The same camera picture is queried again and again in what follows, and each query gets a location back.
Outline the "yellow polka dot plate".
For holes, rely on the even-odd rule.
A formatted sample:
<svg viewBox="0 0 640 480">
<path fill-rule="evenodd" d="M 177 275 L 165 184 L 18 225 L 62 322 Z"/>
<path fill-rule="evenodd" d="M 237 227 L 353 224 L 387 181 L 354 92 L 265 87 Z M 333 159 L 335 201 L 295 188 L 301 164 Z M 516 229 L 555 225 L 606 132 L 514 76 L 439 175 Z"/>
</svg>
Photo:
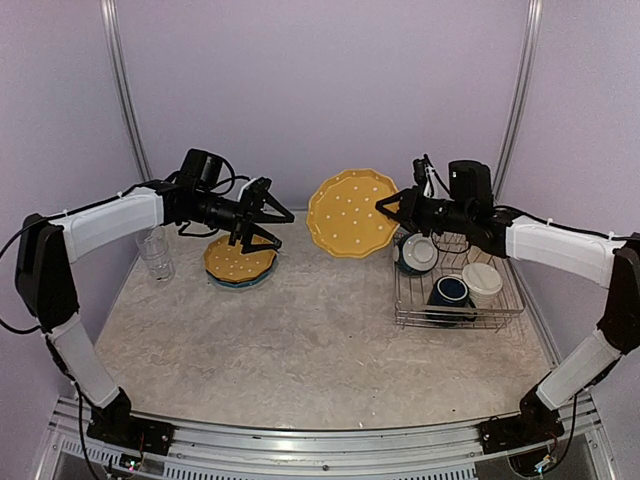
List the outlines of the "yellow polka dot plate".
<svg viewBox="0 0 640 480">
<path fill-rule="evenodd" d="M 277 258 L 277 252 L 271 249 L 253 253 L 243 253 L 242 245 L 229 244 L 229 235 L 212 241 L 204 250 L 204 267 L 216 280 L 240 284 L 257 280 L 268 273 Z"/>
</svg>

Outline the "blue polka dot plate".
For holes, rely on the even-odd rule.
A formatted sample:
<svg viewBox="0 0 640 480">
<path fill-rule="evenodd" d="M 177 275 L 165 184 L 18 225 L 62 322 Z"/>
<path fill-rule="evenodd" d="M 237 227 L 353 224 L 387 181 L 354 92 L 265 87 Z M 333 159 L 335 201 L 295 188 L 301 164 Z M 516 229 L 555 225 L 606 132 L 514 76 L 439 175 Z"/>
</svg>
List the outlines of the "blue polka dot plate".
<svg viewBox="0 0 640 480">
<path fill-rule="evenodd" d="M 258 285 L 260 283 L 263 283 L 276 270 L 277 270 L 277 264 L 274 263 L 271 267 L 269 267 L 267 270 L 265 270 L 263 273 L 261 273 L 256 278 L 251 279 L 251 280 L 244 280 L 244 281 L 241 281 L 241 282 L 223 281 L 223 280 L 215 277 L 214 275 L 212 275 L 209 272 L 207 272 L 207 277 L 208 277 L 209 282 L 212 285 L 218 285 L 218 286 L 225 287 L 225 288 L 230 288 L 230 289 L 246 289 L 246 288 L 254 287 L 254 286 L 256 286 L 256 285 Z"/>
</svg>

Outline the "large clear glass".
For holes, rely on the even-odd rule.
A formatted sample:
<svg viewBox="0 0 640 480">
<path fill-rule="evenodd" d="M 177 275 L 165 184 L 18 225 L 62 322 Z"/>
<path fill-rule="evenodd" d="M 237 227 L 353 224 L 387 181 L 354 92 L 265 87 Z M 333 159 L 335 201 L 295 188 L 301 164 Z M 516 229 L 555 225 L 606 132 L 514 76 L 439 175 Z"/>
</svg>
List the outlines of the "large clear glass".
<svg viewBox="0 0 640 480">
<path fill-rule="evenodd" d="M 165 230 L 162 227 L 141 230 L 135 234 L 135 241 L 150 277 L 158 282 L 172 280 L 175 269 Z"/>
</svg>

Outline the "small clear glass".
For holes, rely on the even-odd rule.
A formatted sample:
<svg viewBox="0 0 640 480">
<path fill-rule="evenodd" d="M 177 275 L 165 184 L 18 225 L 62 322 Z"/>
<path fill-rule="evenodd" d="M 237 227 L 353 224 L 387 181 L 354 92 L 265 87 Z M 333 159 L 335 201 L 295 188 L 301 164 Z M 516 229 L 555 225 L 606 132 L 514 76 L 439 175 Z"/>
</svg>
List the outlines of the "small clear glass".
<svg viewBox="0 0 640 480">
<path fill-rule="evenodd" d="M 143 261 L 149 265 L 165 265 L 170 260 L 169 244 L 165 237 L 150 235 L 140 244 Z"/>
</svg>

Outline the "dark blue mug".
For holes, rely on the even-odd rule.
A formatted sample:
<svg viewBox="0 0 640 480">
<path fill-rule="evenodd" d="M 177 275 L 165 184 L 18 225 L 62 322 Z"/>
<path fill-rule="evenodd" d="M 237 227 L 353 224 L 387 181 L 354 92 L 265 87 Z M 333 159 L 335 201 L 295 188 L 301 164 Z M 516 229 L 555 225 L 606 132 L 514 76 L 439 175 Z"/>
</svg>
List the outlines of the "dark blue mug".
<svg viewBox="0 0 640 480">
<path fill-rule="evenodd" d="M 473 308 L 469 290 L 464 281 L 453 275 L 440 277 L 433 285 L 427 304 L 430 307 Z M 473 323 L 475 316 L 426 311 L 427 323 L 440 328 L 453 328 L 464 322 Z"/>
</svg>

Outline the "white mug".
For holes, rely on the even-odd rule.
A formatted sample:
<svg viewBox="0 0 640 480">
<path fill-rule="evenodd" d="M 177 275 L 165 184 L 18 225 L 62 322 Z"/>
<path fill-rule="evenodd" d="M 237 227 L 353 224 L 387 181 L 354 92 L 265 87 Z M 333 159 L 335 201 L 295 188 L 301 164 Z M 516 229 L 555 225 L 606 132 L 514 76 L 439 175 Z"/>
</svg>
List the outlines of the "white mug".
<svg viewBox="0 0 640 480">
<path fill-rule="evenodd" d="M 462 270 L 462 280 L 467 285 L 469 295 L 478 308 L 491 308 L 503 288 L 501 274 L 486 263 L 474 262 Z"/>
</svg>

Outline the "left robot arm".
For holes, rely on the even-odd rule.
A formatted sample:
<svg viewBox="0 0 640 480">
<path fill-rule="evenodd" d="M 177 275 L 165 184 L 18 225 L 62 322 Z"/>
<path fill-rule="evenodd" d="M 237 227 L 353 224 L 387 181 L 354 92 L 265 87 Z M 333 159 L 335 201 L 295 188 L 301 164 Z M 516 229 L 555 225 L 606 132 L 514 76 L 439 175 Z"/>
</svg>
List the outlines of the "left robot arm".
<svg viewBox="0 0 640 480">
<path fill-rule="evenodd" d="M 134 234 L 174 224 L 225 231 L 243 252 L 277 251 L 282 242 L 269 224 L 294 215 L 271 193 L 271 179 L 257 177 L 236 199 L 220 192 L 223 157 L 190 149 L 180 168 L 164 179 L 134 185 L 107 199 L 44 216 L 31 214 L 13 236 L 18 245 L 15 288 L 54 363 L 78 395 L 101 415 L 102 430 L 121 445 L 140 434 L 131 402 L 100 360 L 80 316 L 74 265 L 94 251 Z"/>
</svg>

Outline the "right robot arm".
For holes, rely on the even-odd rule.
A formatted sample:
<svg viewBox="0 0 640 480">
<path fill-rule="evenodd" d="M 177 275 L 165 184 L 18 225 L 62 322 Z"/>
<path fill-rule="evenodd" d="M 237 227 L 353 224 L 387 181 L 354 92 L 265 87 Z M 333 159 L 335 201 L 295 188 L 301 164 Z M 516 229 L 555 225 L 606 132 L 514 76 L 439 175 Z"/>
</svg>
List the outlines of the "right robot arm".
<svg viewBox="0 0 640 480">
<path fill-rule="evenodd" d="M 538 383 L 513 419 L 511 433 L 535 442 L 554 411 L 595 379 L 605 377 L 639 346 L 639 237 L 617 237 L 541 220 L 509 206 L 497 206 L 488 166 L 455 160 L 448 166 L 447 198 L 425 195 L 427 157 L 413 162 L 415 184 L 377 201 L 377 210 L 411 233 L 455 233 L 483 252 L 532 261 L 586 278 L 608 292 L 594 331 Z"/>
</svg>

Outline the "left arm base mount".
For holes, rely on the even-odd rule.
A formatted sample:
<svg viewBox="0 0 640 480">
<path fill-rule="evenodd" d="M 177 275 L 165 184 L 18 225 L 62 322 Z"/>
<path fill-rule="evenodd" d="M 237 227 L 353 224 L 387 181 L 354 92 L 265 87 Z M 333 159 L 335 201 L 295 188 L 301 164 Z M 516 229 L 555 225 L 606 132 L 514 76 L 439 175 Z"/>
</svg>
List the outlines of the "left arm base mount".
<svg viewBox="0 0 640 480">
<path fill-rule="evenodd" d="M 87 433 L 90 438 L 142 453 L 168 455 L 175 426 L 133 415 L 131 400 L 122 388 L 105 407 L 89 404 L 91 420 Z"/>
</svg>

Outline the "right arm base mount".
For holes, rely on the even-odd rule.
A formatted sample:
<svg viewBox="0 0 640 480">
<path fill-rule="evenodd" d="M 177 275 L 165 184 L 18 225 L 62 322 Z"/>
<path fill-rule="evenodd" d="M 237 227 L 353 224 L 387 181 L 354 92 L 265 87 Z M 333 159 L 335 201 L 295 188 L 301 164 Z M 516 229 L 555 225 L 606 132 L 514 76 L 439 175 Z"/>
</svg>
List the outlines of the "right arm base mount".
<svg viewBox="0 0 640 480">
<path fill-rule="evenodd" d="M 549 409 L 535 386 L 520 400 L 517 414 L 490 417 L 478 425 L 478 433 L 482 451 L 487 455 L 552 440 L 561 437 L 565 429 L 558 409 Z"/>
</svg>

